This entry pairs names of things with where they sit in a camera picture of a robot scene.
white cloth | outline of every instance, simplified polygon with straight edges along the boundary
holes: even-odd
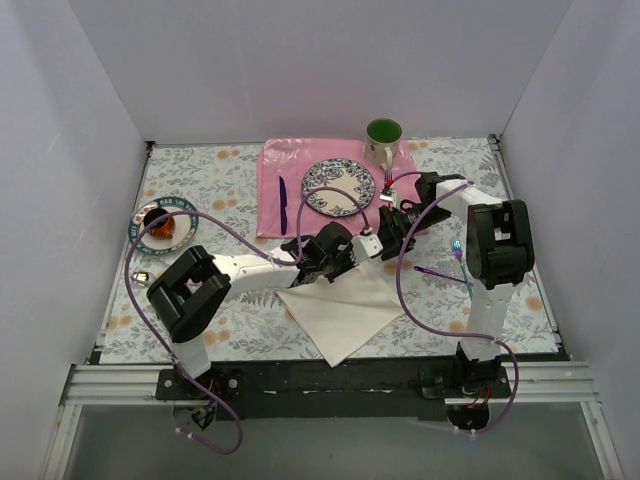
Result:
[[[278,295],[332,367],[402,314],[396,292],[369,262],[334,283],[322,277]]]

small plate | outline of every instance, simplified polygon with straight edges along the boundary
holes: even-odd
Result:
[[[197,212],[198,209],[184,198],[180,197],[161,197],[147,203],[141,207],[136,214],[131,217],[129,222],[129,241],[133,243],[138,233],[144,228],[142,221],[147,213],[154,208],[162,207],[167,212],[176,212],[178,210],[191,210]],[[177,215],[173,217],[176,222],[173,231],[173,238],[157,238],[150,234],[142,237],[142,241],[138,244],[137,250],[147,255],[166,255],[185,246],[185,244],[193,237],[198,229],[198,217],[189,215]]]
[[[376,193],[373,175],[365,167],[346,158],[331,158],[316,163],[302,179],[302,194],[319,187],[335,187],[351,194],[362,208],[366,208]],[[344,195],[337,192],[318,192],[307,199],[315,211],[330,217],[347,217],[358,208]]]

gray wall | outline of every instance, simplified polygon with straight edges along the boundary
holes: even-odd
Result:
[[[573,2],[504,133],[563,339],[591,364],[629,478],[640,475],[640,4]]]
[[[502,132],[570,0],[70,0],[160,143]]]
[[[144,144],[66,1],[0,19],[0,478],[27,479],[99,329]]]

blue utensil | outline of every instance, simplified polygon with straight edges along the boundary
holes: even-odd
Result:
[[[284,184],[284,178],[278,177],[280,180],[280,235],[287,233],[287,186]]]

table surface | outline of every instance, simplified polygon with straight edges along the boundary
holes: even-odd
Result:
[[[486,139],[416,139],[410,141],[410,146],[419,170],[460,173],[486,193],[507,198],[499,167]],[[261,148],[262,144],[156,147],[149,159],[139,204],[165,195],[181,196],[200,211],[211,213],[253,240],[263,250],[275,248],[282,240],[255,237],[256,163]],[[454,236],[465,238],[462,223],[451,218],[419,237],[415,250],[405,255],[402,286],[409,308],[419,319],[441,330],[463,332],[471,306],[466,287],[413,270],[414,265],[419,265],[459,276],[459,266],[450,248]],[[203,245],[213,254],[248,253],[246,247],[203,219],[191,245]],[[180,253],[150,257],[136,252],[132,271],[141,269],[160,274]],[[396,261],[374,260],[373,265],[394,287]],[[131,305],[124,287],[124,272],[119,275],[100,363],[168,362],[166,352]],[[145,289],[134,287],[134,290],[145,313],[165,333],[144,295]],[[513,296],[503,339],[516,353],[557,352],[533,274],[525,277]],[[245,293],[223,304],[211,321],[205,340],[212,361],[321,358],[313,342],[271,290]],[[352,358],[451,355],[456,343],[454,338],[432,335],[416,327],[403,315]]]

